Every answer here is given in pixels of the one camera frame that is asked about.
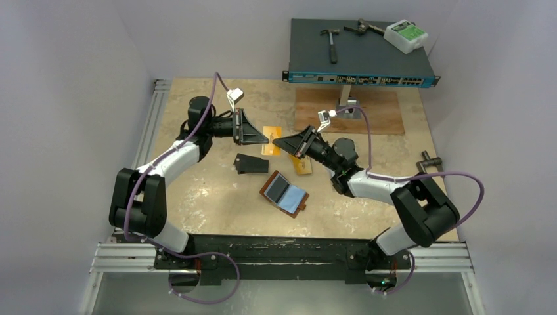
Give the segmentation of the single orange card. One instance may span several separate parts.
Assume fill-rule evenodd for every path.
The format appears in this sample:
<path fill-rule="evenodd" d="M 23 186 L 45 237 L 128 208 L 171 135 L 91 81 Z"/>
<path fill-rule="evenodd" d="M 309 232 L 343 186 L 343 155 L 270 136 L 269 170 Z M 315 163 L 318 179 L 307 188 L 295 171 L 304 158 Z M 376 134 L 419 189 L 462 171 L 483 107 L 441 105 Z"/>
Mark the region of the single orange card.
<path fill-rule="evenodd" d="M 280 156 L 280 148 L 273 144 L 274 139 L 282 136 L 282 128 L 279 126 L 264 126 L 263 134 L 268 138 L 269 142 L 261 148 L 263 156 Z"/>

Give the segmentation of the single black card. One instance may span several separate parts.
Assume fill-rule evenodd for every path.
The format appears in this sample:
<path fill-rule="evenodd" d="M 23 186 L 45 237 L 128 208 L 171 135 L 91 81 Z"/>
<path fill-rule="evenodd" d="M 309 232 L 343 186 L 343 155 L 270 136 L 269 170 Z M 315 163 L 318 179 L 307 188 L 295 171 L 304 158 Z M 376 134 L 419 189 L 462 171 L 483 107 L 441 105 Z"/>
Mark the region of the single black card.
<path fill-rule="evenodd" d="M 278 203 L 289 187 L 290 183 L 284 177 L 276 176 L 267 187 L 264 195 L 273 203 Z"/>

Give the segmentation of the brown leather card holder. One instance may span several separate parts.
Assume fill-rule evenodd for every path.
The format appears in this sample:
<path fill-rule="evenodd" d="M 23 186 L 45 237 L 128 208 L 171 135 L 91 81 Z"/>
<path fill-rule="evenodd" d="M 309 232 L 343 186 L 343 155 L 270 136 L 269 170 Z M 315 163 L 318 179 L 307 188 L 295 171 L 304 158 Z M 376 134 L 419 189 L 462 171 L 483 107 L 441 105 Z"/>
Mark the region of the brown leather card holder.
<path fill-rule="evenodd" d="M 261 187 L 259 194 L 265 198 L 269 203 L 271 203 L 274 207 L 292 217 L 293 219 L 296 218 L 300 211 L 304 211 L 306 208 L 307 199 L 309 198 L 309 193 L 305 190 L 291 184 L 285 177 L 285 179 L 290 183 L 290 187 L 282 196 L 281 200 L 278 203 L 273 203 L 269 200 L 265 195 L 264 192 L 266 191 L 267 187 L 273 181 L 276 176 L 282 176 L 278 170 L 275 170 L 271 176 L 267 179 L 265 184 Z"/>

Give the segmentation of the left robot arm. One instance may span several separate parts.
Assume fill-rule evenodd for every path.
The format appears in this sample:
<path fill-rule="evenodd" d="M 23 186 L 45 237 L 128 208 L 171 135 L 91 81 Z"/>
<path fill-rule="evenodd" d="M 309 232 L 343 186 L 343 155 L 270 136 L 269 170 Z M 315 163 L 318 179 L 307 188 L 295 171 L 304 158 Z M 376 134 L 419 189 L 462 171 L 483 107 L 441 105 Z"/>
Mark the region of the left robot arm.
<path fill-rule="evenodd" d="M 155 160 L 116 175 L 108 220 L 111 226 L 140 234 L 169 249 L 179 268 L 192 266 L 196 251 L 188 246 L 189 234 L 167 218 L 166 189 L 189 167 L 202 161 L 213 138 L 231 138 L 237 145 L 267 144 L 269 139 L 235 108 L 217 115 L 211 100 L 196 96 L 189 102 L 188 119 L 175 142 Z"/>

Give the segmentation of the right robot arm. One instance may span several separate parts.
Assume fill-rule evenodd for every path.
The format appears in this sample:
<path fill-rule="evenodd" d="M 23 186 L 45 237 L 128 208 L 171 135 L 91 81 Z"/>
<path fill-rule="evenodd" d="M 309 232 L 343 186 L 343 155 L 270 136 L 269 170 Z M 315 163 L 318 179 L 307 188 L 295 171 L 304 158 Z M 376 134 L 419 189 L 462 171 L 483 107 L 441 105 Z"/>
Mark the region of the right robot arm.
<path fill-rule="evenodd" d="M 400 224 L 387 229 L 370 243 L 371 263 L 384 267 L 396 253 L 419 245 L 429 247 L 460 219 L 452 201 L 432 178 L 403 179 L 373 175 L 358 166 L 355 143 L 339 138 L 329 144 L 313 127 L 273 140 L 296 158 L 309 157 L 325 166 L 337 193 L 366 198 L 395 207 Z"/>

